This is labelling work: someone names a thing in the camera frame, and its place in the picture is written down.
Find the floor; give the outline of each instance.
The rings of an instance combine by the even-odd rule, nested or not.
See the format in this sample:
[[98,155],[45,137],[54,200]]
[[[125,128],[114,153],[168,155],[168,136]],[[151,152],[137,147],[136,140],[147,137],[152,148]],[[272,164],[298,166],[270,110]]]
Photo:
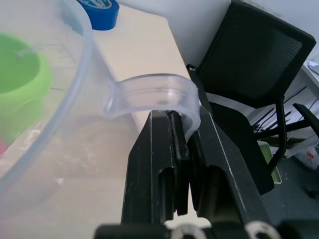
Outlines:
[[291,158],[280,162],[282,184],[263,196],[264,206],[274,225],[283,220],[318,219],[319,201],[310,198],[306,191],[319,190],[319,168],[310,170]]

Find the black office chair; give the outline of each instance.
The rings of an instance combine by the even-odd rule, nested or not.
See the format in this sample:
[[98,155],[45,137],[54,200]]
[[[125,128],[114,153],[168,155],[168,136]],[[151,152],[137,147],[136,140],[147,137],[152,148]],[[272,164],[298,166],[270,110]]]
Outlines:
[[276,104],[280,146],[267,165],[247,118],[210,103],[214,121],[240,149],[260,194],[273,189],[271,172],[287,148],[284,94],[315,44],[304,31],[235,0],[196,71],[208,93],[253,108]]

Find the white wall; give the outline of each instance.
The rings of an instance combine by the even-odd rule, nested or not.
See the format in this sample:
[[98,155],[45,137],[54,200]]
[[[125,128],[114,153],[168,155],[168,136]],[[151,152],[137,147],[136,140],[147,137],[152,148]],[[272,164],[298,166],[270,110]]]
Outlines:
[[[319,41],[319,1],[318,0],[247,0],[274,13],[282,20],[304,30]],[[309,59],[319,54],[316,44]]]
[[[318,0],[246,0],[319,40]],[[198,66],[227,11],[230,0],[118,0],[120,4],[167,18],[185,64]],[[319,53],[319,44],[311,53]]]
[[118,3],[166,17],[185,64],[198,66],[230,0],[118,0]]

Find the chair armrest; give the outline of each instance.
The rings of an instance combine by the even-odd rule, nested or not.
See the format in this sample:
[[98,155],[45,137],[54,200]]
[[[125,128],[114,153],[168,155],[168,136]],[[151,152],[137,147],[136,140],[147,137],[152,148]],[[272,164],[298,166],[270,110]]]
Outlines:
[[319,119],[310,110],[308,110],[306,106],[297,103],[294,103],[293,106],[297,111],[299,111],[319,137]]

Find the mesh chair back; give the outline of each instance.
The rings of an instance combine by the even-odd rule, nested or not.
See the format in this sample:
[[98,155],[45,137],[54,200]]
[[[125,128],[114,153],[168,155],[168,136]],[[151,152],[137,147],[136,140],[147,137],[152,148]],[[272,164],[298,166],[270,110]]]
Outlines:
[[197,73],[206,92],[259,108],[285,94],[315,44],[273,15],[232,1]]

